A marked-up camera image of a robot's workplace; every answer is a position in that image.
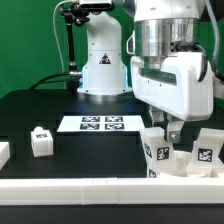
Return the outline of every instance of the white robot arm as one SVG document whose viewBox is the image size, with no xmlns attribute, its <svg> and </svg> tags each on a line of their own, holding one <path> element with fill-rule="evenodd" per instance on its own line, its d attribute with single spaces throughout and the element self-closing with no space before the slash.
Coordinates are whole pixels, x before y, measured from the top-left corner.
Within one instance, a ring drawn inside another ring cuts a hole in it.
<svg viewBox="0 0 224 224">
<path fill-rule="evenodd" d="M 134 94 L 150 105 L 155 122 L 163 121 L 162 111 L 169 114 L 175 122 L 168 124 L 168 140 L 178 142 L 184 121 L 208 119 L 213 111 L 213 73 L 204 51 L 195 44 L 205 0 L 123 3 L 135 23 L 128 44 L 133 43 L 135 55 L 131 59 Z"/>
<path fill-rule="evenodd" d="M 82 68 L 79 96 L 92 100 L 116 100 L 132 91 L 127 84 L 127 68 L 121 57 L 121 25 L 109 16 L 115 6 L 111 0 L 77 0 L 61 8 L 68 32 L 69 74 L 80 76 L 75 63 L 72 25 L 86 24 L 88 61 Z"/>
</svg>

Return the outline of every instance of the green backdrop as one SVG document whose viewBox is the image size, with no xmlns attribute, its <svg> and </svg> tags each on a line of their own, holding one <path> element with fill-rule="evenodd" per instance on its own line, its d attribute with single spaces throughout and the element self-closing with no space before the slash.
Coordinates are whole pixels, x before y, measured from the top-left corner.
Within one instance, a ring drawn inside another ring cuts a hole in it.
<svg viewBox="0 0 224 224">
<path fill-rule="evenodd" d="M 0 97 L 17 89 L 28 89 L 43 77 L 60 73 L 61 64 L 53 33 L 52 17 L 59 0 L 2 1 L 0 7 Z M 132 20 L 121 7 L 110 13 L 122 25 L 122 58 L 128 66 L 126 41 L 131 35 Z M 224 37 L 224 22 L 219 22 Z M 63 18 L 57 16 L 57 28 L 63 55 L 67 59 L 67 39 Z M 74 27 L 75 53 L 79 68 L 87 61 L 85 27 Z M 199 42 L 206 48 L 209 58 L 213 51 L 210 23 L 201 23 Z M 219 69 L 224 72 L 220 54 Z M 40 88 L 64 88 L 63 84 L 49 84 Z"/>
</svg>

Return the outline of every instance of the white paper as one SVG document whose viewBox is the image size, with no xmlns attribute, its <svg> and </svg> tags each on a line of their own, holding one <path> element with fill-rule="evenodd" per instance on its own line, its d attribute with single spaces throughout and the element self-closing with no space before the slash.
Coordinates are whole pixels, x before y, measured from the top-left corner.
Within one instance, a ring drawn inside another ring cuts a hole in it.
<svg viewBox="0 0 224 224">
<path fill-rule="evenodd" d="M 141 116 L 64 116 L 58 132 L 139 131 Z"/>
</svg>

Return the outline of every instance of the black table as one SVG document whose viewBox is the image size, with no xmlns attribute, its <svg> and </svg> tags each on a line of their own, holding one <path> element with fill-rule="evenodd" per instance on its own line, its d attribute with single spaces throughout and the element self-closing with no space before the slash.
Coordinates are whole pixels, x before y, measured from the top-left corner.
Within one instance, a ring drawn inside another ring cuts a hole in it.
<svg viewBox="0 0 224 224">
<path fill-rule="evenodd" d="M 0 178 L 145 177 L 139 133 L 59 134 L 56 131 L 64 115 L 112 114 L 141 115 L 146 127 L 151 124 L 147 105 L 134 98 L 96 103 L 79 100 L 64 90 L 9 93 L 0 100 L 0 141 L 10 142 L 11 158 L 1 170 Z M 30 132 L 36 126 L 51 131 L 54 156 L 33 157 Z M 176 147 L 190 151 L 201 127 L 224 127 L 222 105 L 216 104 L 209 121 L 185 124 Z M 223 212 L 224 205 L 211 204 L 0 207 L 4 224 L 28 223 L 27 220 L 34 224 L 222 223 Z"/>
</svg>

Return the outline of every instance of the black label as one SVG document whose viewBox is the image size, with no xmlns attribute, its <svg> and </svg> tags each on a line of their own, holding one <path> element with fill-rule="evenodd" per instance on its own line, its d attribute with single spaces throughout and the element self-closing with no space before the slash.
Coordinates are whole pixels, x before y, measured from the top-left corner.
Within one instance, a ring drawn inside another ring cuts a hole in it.
<svg viewBox="0 0 224 224">
<path fill-rule="evenodd" d="M 123 122 L 123 117 L 105 117 L 105 122 Z"/>
<path fill-rule="evenodd" d="M 198 149 L 198 161 L 201 162 L 212 162 L 212 150 L 211 149 Z"/>
<path fill-rule="evenodd" d="M 157 150 L 157 160 L 166 160 L 170 158 L 170 148 L 162 147 Z"/>
<path fill-rule="evenodd" d="M 39 134 L 36 136 L 37 136 L 37 138 L 47 138 L 47 134 Z"/>
<path fill-rule="evenodd" d="M 145 151 L 146 151 L 146 154 L 152 158 L 151 149 L 147 144 L 145 144 Z"/>
<path fill-rule="evenodd" d="M 100 122 L 100 117 L 83 117 L 82 122 Z"/>
<path fill-rule="evenodd" d="M 124 130 L 124 124 L 116 123 L 116 124 L 105 124 L 106 130 Z"/>
<path fill-rule="evenodd" d="M 107 54 L 105 54 L 103 56 L 103 58 L 100 61 L 100 64 L 103 64 L 103 65 L 110 65 L 111 64 L 110 59 L 108 58 Z"/>
<path fill-rule="evenodd" d="M 149 169 L 149 178 L 156 178 L 156 177 L 157 177 L 156 173 L 151 169 Z"/>
<path fill-rule="evenodd" d="M 100 124 L 81 124 L 80 130 L 99 130 Z"/>
</svg>

